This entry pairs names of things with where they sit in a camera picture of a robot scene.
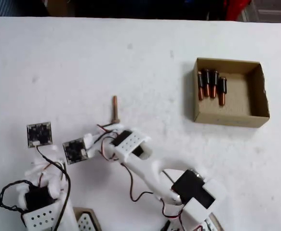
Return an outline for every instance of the small pcb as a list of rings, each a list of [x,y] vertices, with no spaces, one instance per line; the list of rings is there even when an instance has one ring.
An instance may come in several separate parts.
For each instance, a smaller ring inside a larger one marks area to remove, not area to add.
[[[53,138],[50,122],[27,125],[27,139],[29,148],[35,147],[34,143],[38,141],[38,146],[52,144]]]
[[[69,165],[88,159],[83,138],[65,142],[63,148]]]

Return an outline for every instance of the cable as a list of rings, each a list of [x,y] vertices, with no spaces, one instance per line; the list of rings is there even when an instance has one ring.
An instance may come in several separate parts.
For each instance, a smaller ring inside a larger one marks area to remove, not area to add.
[[[46,170],[46,169],[48,169],[51,165],[52,165],[52,164],[48,164],[45,168],[43,168],[43,171]],[[38,187],[40,187],[40,182],[41,182],[41,180],[42,180],[43,175],[44,175],[44,174],[41,173],[40,178],[39,178],[39,185],[38,185]]]
[[[97,143],[103,136],[105,136],[106,134],[109,134],[111,133],[112,130],[109,130],[109,131],[105,131],[102,135],[100,135],[95,141],[93,144]]]
[[[169,215],[166,215],[166,214],[165,214],[165,202],[164,202],[164,200],[163,200],[162,198],[161,198],[161,202],[163,203],[163,208],[161,209],[161,213],[163,213],[163,215],[164,215],[166,218],[175,219],[175,218],[180,217],[180,215],[181,215],[181,213],[182,213],[182,209],[180,210],[180,212],[179,212],[177,215],[169,216]]]
[[[196,228],[196,229],[194,229],[193,231],[198,231],[198,229],[200,229],[200,231],[202,231],[202,230],[203,230],[202,225],[197,226],[197,228]]]
[[[142,193],[137,197],[137,199],[133,199],[133,184],[134,184],[133,175],[132,175],[131,171],[128,169],[127,166],[125,166],[124,164],[121,164],[121,165],[122,165],[123,167],[125,167],[125,169],[129,172],[130,177],[131,177],[130,198],[131,198],[131,200],[132,200],[133,202],[139,201],[139,199],[140,199],[144,194],[146,194],[146,193],[148,193],[148,194],[153,194],[153,192],[144,191],[144,192],[142,192]]]
[[[180,214],[180,216],[179,216],[179,222],[180,222],[180,225],[181,225],[181,227],[182,227],[182,230],[183,230],[183,231],[186,231],[186,229],[185,229],[184,226],[183,226],[181,214]]]
[[[113,154],[109,159],[105,156],[105,151],[104,151],[104,140],[106,138],[112,138],[112,139],[115,139],[114,137],[112,136],[105,136],[103,139],[102,139],[102,142],[101,142],[101,151],[100,151],[100,154],[107,160],[107,161],[117,161],[118,158],[114,159],[114,157],[116,156],[115,154]]]
[[[174,180],[169,176],[169,174],[165,171],[165,170],[163,170],[162,171],[166,176],[167,176],[167,178],[174,184]]]
[[[33,186],[33,183],[28,181],[28,180],[17,180],[13,183],[9,183],[8,185],[6,185],[5,187],[3,187],[2,191],[0,192],[0,207],[2,208],[5,208],[7,210],[10,210],[10,211],[17,211],[17,212],[20,212],[20,219],[21,221],[23,222],[23,224],[26,226],[26,223],[24,221],[24,218],[23,218],[23,215],[25,213],[25,211],[21,208],[19,208],[18,206],[14,205],[14,206],[7,206],[3,203],[3,196],[4,196],[4,192],[5,190],[7,190],[9,187],[13,186],[13,185],[16,185],[16,184],[21,184],[21,183],[26,183],[30,186]]]
[[[38,146],[35,146],[36,147],[36,150],[38,151],[38,153],[41,154],[41,156],[46,160],[48,161],[50,164],[53,164],[54,166],[56,166],[66,177],[67,179],[67,182],[68,182],[68,189],[67,189],[67,197],[65,198],[65,201],[64,201],[64,204],[62,206],[62,209],[61,209],[61,212],[60,212],[60,215],[59,215],[59,218],[58,218],[58,221],[54,227],[54,231],[57,231],[58,230],[58,227],[60,225],[60,222],[61,222],[61,219],[63,217],[63,214],[64,214],[64,211],[65,211],[65,208],[67,206],[67,201],[68,201],[68,198],[69,198],[69,195],[70,195],[70,192],[71,192],[71,179],[67,173],[66,170],[64,170],[61,166],[57,165],[54,161],[48,159],[46,156],[44,156],[40,151],[39,151],[39,147]]]

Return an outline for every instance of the copper-colored battery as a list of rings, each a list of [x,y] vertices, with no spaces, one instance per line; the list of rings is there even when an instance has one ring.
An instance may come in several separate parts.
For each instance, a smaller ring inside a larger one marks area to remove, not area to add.
[[[226,103],[226,94],[227,94],[227,79],[221,77],[218,79],[218,104],[224,106]]]
[[[203,83],[204,83],[204,96],[209,97],[210,95],[210,70],[203,70]]]
[[[198,76],[198,99],[201,101],[203,100],[203,79],[202,79],[201,71],[197,73],[197,76]]]
[[[225,105],[225,93],[218,94],[218,104],[220,106],[224,106]]]
[[[210,80],[210,85],[211,85],[211,90],[210,90],[210,97],[214,99],[216,97],[216,86],[217,86],[217,81],[218,81],[219,73],[217,71],[213,71],[211,73],[211,80]]]

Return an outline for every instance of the cardboard box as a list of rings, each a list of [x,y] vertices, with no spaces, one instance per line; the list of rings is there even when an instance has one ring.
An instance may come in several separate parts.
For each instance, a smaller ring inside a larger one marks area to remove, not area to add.
[[[219,106],[218,96],[198,100],[197,72],[217,70],[227,79],[225,106]],[[194,121],[258,128],[270,118],[265,90],[265,78],[259,62],[198,58],[194,71]]]

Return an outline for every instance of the robotic arm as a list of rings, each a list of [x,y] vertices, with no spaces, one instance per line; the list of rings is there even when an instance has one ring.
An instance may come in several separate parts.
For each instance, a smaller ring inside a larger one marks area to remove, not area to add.
[[[149,146],[150,138],[135,129],[127,129],[122,125],[101,129],[105,133],[95,136],[102,137],[98,142],[92,142],[95,137],[91,134],[85,136],[87,156],[90,158],[100,152],[108,160],[116,157],[138,175],[163,203],[183,205],[180,218],[187,231],[194,230],[208,219],[226,197],[225,188],[216,180],[207,179],[206,171],[191,159],[156,154]],[[171,188],[164,185],[160,178],[160,173],[165,169],[184,171]],[[181,228],[177,220],[171,219],[171,222],[173,227]]]

